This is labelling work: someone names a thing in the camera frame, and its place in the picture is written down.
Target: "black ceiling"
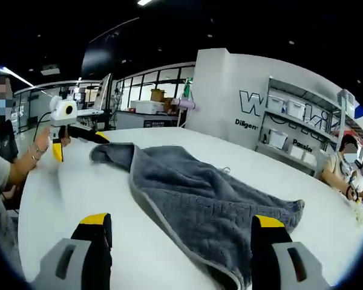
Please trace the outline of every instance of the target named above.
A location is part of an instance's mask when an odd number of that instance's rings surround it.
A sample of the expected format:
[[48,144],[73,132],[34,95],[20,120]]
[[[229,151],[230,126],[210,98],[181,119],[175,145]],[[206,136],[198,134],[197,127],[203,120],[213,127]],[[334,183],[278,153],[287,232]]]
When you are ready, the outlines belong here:
[[[195,61],[202,48],[226,47],[231,53],[305,67],[363,102],[363,5],[358,1],[348,5],[341,1],[154,0],[139,7],[137,0],[118,0],[99,6],[46,4],[21,13],[14,8],[5,25],[7,32],[0,37],[5,44],[0,64],[34,84],[77,79],[89,41],[134,18],[139,19],[113,30],[108,38],[115,48],[112,63],[117,77]],[[42,66],[53,63],[61,74],[42,76]],[[104,72],[93,73],[92,78],[100,79]],[[14,90],[24,87],[13,83]]]

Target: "white wall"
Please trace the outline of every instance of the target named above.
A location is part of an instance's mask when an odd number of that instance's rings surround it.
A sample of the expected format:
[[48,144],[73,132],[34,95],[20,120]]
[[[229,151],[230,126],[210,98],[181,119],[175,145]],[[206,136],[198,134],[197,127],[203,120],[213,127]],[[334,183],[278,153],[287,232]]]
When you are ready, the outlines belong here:
[[[190,111],[186,127],[204,134],[220,137],[232,143],[255,149],[262,123],[269,76],[336,100],[340,87],[329,80],[296,65],[266,57],[230,54],[224,48],[201,50],[198,53],[192,92],[198,110]],[[244,120],[257,129],[245,129],[235,124]],[[292,131],[288,124],[285,130]],[[300,133],[298,138],[311,146],[318,140]]]

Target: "gray towel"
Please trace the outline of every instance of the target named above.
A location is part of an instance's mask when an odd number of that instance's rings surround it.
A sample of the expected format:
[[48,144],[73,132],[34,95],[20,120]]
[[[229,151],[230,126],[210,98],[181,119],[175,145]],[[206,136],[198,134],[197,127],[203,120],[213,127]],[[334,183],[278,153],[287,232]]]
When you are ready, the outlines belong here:
[[276,218],[291,233],[303,213],[304,201],[267,195],[200,162],[182,147],[142,150],[111,143],[97,146],[90,158],[130,172],[132,194],[144,197],[174,242],[191,259],[210,266],[227,289],[250,284],[252,217]]

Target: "white device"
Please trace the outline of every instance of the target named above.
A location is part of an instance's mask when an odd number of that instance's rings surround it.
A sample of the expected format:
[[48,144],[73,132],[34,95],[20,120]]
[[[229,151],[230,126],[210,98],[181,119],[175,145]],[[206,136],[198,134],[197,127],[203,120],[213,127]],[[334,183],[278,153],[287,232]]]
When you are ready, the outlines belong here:
[[103,104],[105,102],[105,97],[109,85],[111,74],[108,74],[103,80],[100,82],[98,87],[98,93],[96,100],[94,102],[94,106],[90,109],[84,109],[78,111],[78,117],[87,117],[92,115],[102,115],[103,114]]

